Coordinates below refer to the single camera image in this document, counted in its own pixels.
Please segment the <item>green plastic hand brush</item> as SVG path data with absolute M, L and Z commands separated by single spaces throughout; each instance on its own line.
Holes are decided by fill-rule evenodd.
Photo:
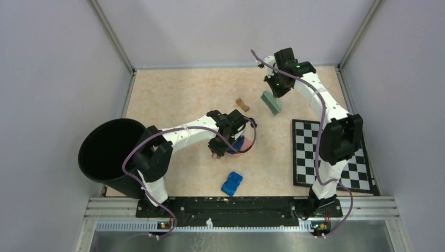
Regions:
M 265 103 L 265 105 L 270 109 L 272 114 L 276 116 L 282 111 L 282 107 L 276 97 L 273 94 L 265 90 L 261 95 L 261 100 Z

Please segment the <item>large dark blue paper scrap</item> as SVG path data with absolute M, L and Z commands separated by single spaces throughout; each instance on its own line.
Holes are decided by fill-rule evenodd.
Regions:
M 232 147 L 233 147 L 234 149 L 229 148 L 229 149 L 227 150 L 227 153 L 232 154 L 232 155 L 233 155 L 233 154 L 237 154 L 238 151 L 240 151 L 241 148 L 242 148 L 242 146 L 244 145 L 244 142 L 245 142 L 245 137 L 244 137 L 244 136 L 241 136 L 240 138 L 238 138 L 238 139 L 232 144 Z

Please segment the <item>pink plastic dustpan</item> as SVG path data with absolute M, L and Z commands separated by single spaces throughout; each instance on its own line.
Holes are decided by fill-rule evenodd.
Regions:
M 245 136 L 241 136 L 232 146 L 235 147 L 239 151 L 246 151 L 248 147 L 252 145 L 252 141 Z M 234 156 L 238 155 L 238 152 L 233 151 L 232 149 L 228 149 L 226 152 L 228 155 Z

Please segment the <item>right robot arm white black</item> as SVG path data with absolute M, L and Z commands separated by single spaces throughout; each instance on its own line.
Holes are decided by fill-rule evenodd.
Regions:
M 359 149 L 363 118 L 344 109 L 322 84 L 316 68 L 308 61 L 299 62 L 292 48 L 281 49 L 257 63 L 266 69 L 264 81 L 275 98 L 295 90 L 319 117 L 314 154 L 316 181 L 309 191 L 308 210 L 322 216 L 335 200 L 343 170 Z

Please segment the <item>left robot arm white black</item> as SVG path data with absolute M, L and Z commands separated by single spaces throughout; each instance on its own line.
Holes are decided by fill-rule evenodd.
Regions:
M 244 132 L 248 124 L 256 126 L 254 120 L 238 110 L 229 114 L 213 110 L 177 127 L 148 127 L 125 161 L 132 161 L 140 176 L 142 190 L 150 201 L 149 211 L 156 217 L 168 211 L 164 175 L 173 154 L 200 141 L 208 141 L 208 148 L 217 159 L 226 154 L 245 153 L 248 149 L 243 148 Z

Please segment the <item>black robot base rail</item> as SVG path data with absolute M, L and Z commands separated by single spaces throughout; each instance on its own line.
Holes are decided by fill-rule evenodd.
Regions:
M 137 218 L 177 220 L 177 227 L 290 227 L 309 218 L 342 217 L 338 199 L 316 208 L 305 196 L 169 197 L 165 209 L 147 199 L 137 203 Z

